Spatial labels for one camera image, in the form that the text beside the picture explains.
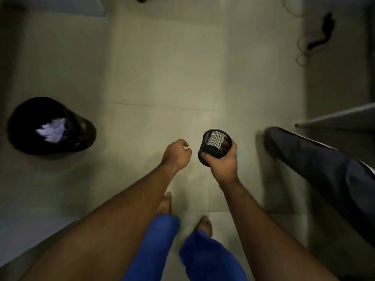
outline white tissue paper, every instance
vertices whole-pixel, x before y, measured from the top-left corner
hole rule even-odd
[[[63,137],[65,131],[66,118],[53,119],[51,123],[42,125],[40,129],[35,130],[45,141],[57,143]]]

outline jeans leg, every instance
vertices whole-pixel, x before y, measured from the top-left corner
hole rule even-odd
[[[121,281],[160,281],[166,257],[179,227],[180,221],[176,216],[154,217],[137,255]]]
[[[232,253],[204,231],[191,234],[180,250],[190,281],[246,281],[246,274]]]

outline person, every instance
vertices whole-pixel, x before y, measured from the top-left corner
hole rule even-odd
[[[179,139],[145,177],[114,196],[68,230],[22,280],[159,281],[179,221],[164,195],[192,151]],[[237,176],[237,145],[221,159],[202,154],[222,189],[256,281],[338,280],[260,207]],[[234,256],[213,240],[202,217],[180,250],[191,281],[246,280]]]

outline metal mesh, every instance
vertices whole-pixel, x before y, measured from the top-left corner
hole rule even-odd
[[[225,142],[226,135],[223,132],[214,130],[208,132],[203,139],[206,146],[214,146],[218,149],[221,147],[221,143]]]

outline mesh cup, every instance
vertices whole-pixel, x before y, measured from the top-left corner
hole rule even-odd
[[[226,142],[225,137],[228,138],[227,143],[229,144],[229,148],[227,150],[223,150],[221,147],[221,144]],[[219,129],[211,129],[206,131],[203,135],[202,144],[198,152],[198,158],[202,164],[209,167],[209,164],[207,164],[207,162],[201,156],[202,152],[220,159],[227,154],[231,147],[232,139],[226,132]]]

